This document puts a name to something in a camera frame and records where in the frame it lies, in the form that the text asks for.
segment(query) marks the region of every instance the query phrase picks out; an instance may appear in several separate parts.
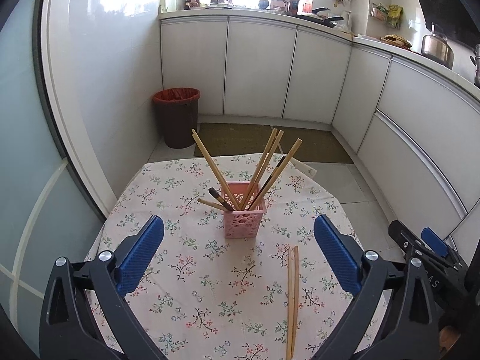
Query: green mat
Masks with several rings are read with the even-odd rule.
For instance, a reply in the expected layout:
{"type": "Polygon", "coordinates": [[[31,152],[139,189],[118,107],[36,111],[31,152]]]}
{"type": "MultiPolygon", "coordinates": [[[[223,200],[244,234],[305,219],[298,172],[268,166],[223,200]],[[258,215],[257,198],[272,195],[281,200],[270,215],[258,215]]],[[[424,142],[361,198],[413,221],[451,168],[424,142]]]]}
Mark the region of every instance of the green mat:
{"type": "MultiPolygon", "coordinates": [[[[198,135],[212,157],[261,153],[272,133],[270,126],[201,123],[198,135]]],[[[195,157],[203,157],[195,147],[195,157]]]]}
{"type": "Polygon", "coordinates": [[[299,161],[333,162],[338,164],[353,163],[350,156],[330,131],[275,127],[284,131],[282,140],[280,141],[284,153],[290,150],[297,138],[303,141],[294,155],[294,158],[299,161]]]}

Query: white door frame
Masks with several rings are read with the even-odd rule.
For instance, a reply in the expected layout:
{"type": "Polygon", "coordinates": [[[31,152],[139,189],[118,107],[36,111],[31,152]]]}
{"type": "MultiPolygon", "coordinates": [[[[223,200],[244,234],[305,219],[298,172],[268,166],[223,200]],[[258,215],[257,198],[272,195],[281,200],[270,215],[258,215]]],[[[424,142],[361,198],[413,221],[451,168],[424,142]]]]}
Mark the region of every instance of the white door frame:
{"type": "Polygon", "coordinates": [[[40,44],[46,93],[71,165],[93,200],[109,216],[117,198],[103,173],[83,122],[71,68],[69,0],[44,0],[40,44]]]}

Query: glass door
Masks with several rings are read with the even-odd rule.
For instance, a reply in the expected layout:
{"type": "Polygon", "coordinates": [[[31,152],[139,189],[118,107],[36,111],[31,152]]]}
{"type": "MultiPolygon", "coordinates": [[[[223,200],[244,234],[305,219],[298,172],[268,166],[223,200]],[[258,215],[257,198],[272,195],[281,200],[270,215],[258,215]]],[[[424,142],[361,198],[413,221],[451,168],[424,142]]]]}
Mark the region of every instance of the glass door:
{"type": "Polygon", "coordinates": [[[40,6],[20,0],[0,31],[0,304],[37,355],[54,261],[82,261],[105,221],[61,155],[42,107],[33,52],[40,6]]]}

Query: tiled floor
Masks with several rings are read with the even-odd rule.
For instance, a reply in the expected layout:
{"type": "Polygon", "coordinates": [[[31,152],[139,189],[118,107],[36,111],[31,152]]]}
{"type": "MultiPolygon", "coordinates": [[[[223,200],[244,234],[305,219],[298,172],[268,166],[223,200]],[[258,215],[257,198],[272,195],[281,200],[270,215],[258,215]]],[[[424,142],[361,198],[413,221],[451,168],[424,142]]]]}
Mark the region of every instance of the tiled floor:
{"type": "MultiPolygon", "coordinates": [[[[170,149],[160,140],[148,162],[192,158],[195,145],[170,149]]],[[[390,261],[404,261],[403,253],[388,235],[388,221],[366,181],[352,163],[307,163],[317,169],[314,180],[334,195],[357,233],[364,249],[373,249],[390,261]]]]}

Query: chopstick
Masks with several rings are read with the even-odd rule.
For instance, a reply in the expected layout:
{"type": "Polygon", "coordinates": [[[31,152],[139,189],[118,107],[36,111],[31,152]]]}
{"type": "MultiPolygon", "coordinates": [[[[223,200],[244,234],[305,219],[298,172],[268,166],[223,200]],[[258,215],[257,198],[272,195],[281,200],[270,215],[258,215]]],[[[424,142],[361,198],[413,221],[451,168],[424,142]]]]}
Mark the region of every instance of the chopstick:
{"type": "Polygon", "coordinates": [[[292,351],[291,358],[293,358],[293,351],[295,349],[295,339],[297,338],[297,320],[299,317],[299,284],[300,284],[300,266],[299,266],[299,247],[295,245],[293,250],[295,258],[295,288],[293,294],[293,334],[292,334],[292,351]]]}
{"type": "Polygon", "coordinates": [[[286,356],[285,360],[290,360],[291,354],[292,354],[292,339],[293,339],[293,315],[294,315],[294,310],[293,310],[293,287],[294,287],[294,271],[293,271],[293,263],[292,263],[292,249],[289,248],[289,264],[287,266],[288,268],[288,284],[287,284],[287,291],[289,292],[289,297],[288,297],[288,314],[287,314],[287,319],[286,319],[286,326],[287,326],[287,337],[286,337],[286,356]]]}
{"type": "Polygon", "coordinates": [[[270,179],[270,181],[267,183],[267,185],[262,187],[261,192],[257,193],[257,196],[253,200],[253,203],[250,205],[249,209],[251,209],[252,207],[256,207],[258,205],[261,198],[268,192],[268,190],[272,187],[275,181],[277,181],[278,176],[280,176],[280,173],[282,173],[282,171],[285,169],[286,165],[289,163],[290,159],[294,156],[295,152],[298,150],[301,144],[302,144],[302,140],[300,138],[297,139],[297,141],[293,144],[292,148],[290,149],[289,153],[283,159],[280,166],[275,171],[273,171],[272,178],[270,179]]]}
{"type": "MultiPolygon", "coordinates": [[[[278,144],[280,143],[280,140],[282,139],[282,136],[283,136],[283,130],[280,130],[278,132],[278,135],[277,137],[275,138],[275,141],[273,142],[272,144],[272,147],[270,148],[270,152],[268,153],[268,156],[267,158],[265,159],[265,162],[262,164],[262,168],[260,169],[260,172],[258,173],[258,176],[257,178],[255,179],[255,181],[253,182],[253,185],[255,185],[255,183],[259,183],[262,176],[263,176],[263,173],[265,173],[267,167],[268,167],[268,164],[270,163],[270,160],[272,159],[272,156],[273,154],[275,153],[275,149],[277,148],[278,144]]],[[[253,187],[251,188],[251,191],[250,193],[245,197],[245,205],[247,205],[248,201],[250,200],[250,197],[253,193],[254,189],[253,187]]]]}
{"type": "Polygon", "coordinates": [[[270,174],[270,176],[268,176],[267,181],[265,181],[265,183],[262,185],[262,187],[260,188],[260,190],[257,192],[257,195],[258,195],[259,193],[262,193],[262,192],[263,192],[263,189],[264,189],[265,186],[268,184],[268,182],[272,179],[272,176],[273,176],[273,174],[275,173],[275,171],[278,169],[278,167],[279,167],[280,165],[282,165],[282,162],[283,162],[284,159],[285,159],[285,156],[283,156],[282,158],[280,158],[280,161],[278,161],[277,166],[276,166],[275,169],[273,170],[272,174],[270,174]]]}
{"type": "Polygon", "coordinates": [[[223,197],[220,196],[220,194],[217,192],[215,188],[208,188],[208,193],[210,193],[210,195],[212,195],[227,210],[234,211],[233,207],[230,204],[228,204],[228,202],[223,197]]]}
{"type": "Polygon", "coordinates": [[[217,208],[217,209],[222,210],[222,211],[228,211],[224,206],[222,206],[221,204],[218,204],[218,203],[209,202],[208,200],[205,200],[205,199],[202,199],[202,198],[198,198],[197,201],[199,203],[205,204],[205,205],[213,207],[213,208],[217,208]]]}
{"type": "Polygon", "coordinates": [[[225,193],[227,194],[227,196],[230,198],[230,201],[233,203],[233,206],[235,207],[235,209],[237,211],[240,211],[240,205],[239,205],[239,202],[237,201],[237,199],[235,198],[235,196],[233,195],[232,191],[230,190],[230,187],[229,185],[227,184],[227,182],[225,181],[225,179],[223,178],[222,174],[220,173],[217,165],[215,164],[215,162],[213,162],[213,159],[212,157],[210,156],[210,154],[208,153],[208,150],[205,148],[205,146],[203,145],[202,143],[202,140],[200,139],[200,137],[198,136],[197,132],[192,128],[191,129],[191,132],[192,132],[192,135],[193,135],[193,139],[195,139],[195,142],[197,143],[198,145],[198,148],[200,149],[200,151],[202,152],[203,154],[203,157],[205,157],[205,159],[207,160],[207,163],[208,165],[210,166],[210,169],[212,169],[212,172],[213,174],[215,175],[215,177],[217,178],[218,182],[220,183],[220,185],[223,187],[225,193]]]}
{"type": "Polygon", "coordinates": [[[265,161],[265,158],[267,157],[267,154],[268,154],[270,148],[272,147],[272,143],[275,139],[275,136],[277,135],[277,131],[278,130],[276,128],[274,128],[272,130],[272,133],[270,134],[270,138],[268,138],[268,142],[267,142],[267,145],[265,146],[265,150],[263,150],[262,157],[260,158],[260,161],[258,162],[257,168],[255,169],[255,172],[253,173],[253,176],[251,177],[251,180],[250,180],[250,183],[249,183],[249,185],[246,189],[246,192],[243,194],[243,199],[240,202],[240,209],[241,210],[243,210],[248,203],[248,199],[251,196],[251,191],[253,190],[254,185],[255,185],[255,180],[257,179],[257,176],[260,172],[260,169],[262,169],[263,162],[265,161]]]}

